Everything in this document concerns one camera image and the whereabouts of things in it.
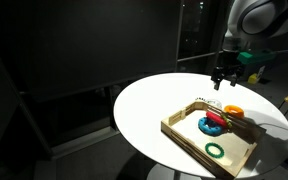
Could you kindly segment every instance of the table pedestal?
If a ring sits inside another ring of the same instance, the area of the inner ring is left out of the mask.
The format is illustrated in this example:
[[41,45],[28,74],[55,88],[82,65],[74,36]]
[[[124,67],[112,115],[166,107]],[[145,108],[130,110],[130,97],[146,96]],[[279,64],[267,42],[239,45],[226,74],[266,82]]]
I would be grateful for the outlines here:
[[179,171],[156,164],[147,176],[147,180],[202,180],[197,176],[191,176]]

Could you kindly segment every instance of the cable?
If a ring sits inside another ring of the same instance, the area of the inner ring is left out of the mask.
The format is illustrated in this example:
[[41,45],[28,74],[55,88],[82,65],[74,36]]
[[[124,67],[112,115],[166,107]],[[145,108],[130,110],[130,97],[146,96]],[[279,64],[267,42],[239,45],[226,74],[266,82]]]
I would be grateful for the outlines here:
[[281,126],[277,126],[277,125],[274,125],[274,124],[269,124],[269,123],[260,123],[260,124],[257,124],[258,126],[261,126],[261,125],[270,125],[270,126],[274,126],[274,127],[277,127],[277,128],[281,128],[281,129],[284,129],[286,131],[288,131],[288,129],[284,128],[284,127],[281,127]]
[[286,49],[286,50],[279,50],[279,51],[273,51],[273,52],[276,53],[276,54],[287,53],[287,52],[288,52],[288,49]]

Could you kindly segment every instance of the ring stacking toy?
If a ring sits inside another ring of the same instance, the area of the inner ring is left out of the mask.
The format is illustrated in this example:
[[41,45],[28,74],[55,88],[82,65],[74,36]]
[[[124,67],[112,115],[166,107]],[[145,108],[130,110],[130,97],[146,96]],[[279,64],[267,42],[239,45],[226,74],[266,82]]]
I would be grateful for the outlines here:
[[[216,147],[218,150],[220,150],[220,153],[219,153],[219,154],[214,154],[214,153],[212,153],[212,152],[209,150],[209,148],[210,148],[211,146]],[[212,143],[212,142],[211,142],[211,143],[207,143],[207,144],[205,145],[205,151],[207,152],[208,155],[212,156],[213,158],[219,159],[219,158],[221,158],[221,157],[224,156],[224,149],[223,149],[220,145],[218,145],[218,144],[216,144],[216,143]]]
[[225,106],[224,111],[240,119],[244,118],[244,111],[242,108],[238,106],[234,106],[234,105]]
[[218,136],[222,133],[222,127],[216,124],[214,121],[203,117],[198,121],[198,128],[207,135]]

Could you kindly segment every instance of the blue ring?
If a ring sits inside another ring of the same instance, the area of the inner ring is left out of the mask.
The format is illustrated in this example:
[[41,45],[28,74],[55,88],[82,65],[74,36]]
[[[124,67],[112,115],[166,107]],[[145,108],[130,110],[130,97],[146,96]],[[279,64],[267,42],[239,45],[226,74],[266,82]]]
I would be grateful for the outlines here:
[[222,133],[222,127],[207,117],[203,117],[198,121],[198,128],[204,134],[210,136],[218,136]]

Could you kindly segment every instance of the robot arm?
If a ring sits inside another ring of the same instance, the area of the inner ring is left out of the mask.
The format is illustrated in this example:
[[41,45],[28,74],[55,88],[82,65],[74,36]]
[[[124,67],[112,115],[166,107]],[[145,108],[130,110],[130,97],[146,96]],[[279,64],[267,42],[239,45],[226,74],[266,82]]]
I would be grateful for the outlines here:
[[[287,32],[288,0],[235,0],[222,47],[227,52],[247,51],[250,42],[266,40]],[[265,58],[265,53],[258,56],[257,60],[263,57]],[[220,82],[226,77],[231,77],[231,85],[234,86],[243,75],[244,65],[247,63],[241,61],[236,66],[215,67],[211,78],[215,83],[214,89],[218,90]]]
[[235,0],[227,23],[224,51],[246,50],[247,42],[288,32],[287,0]]

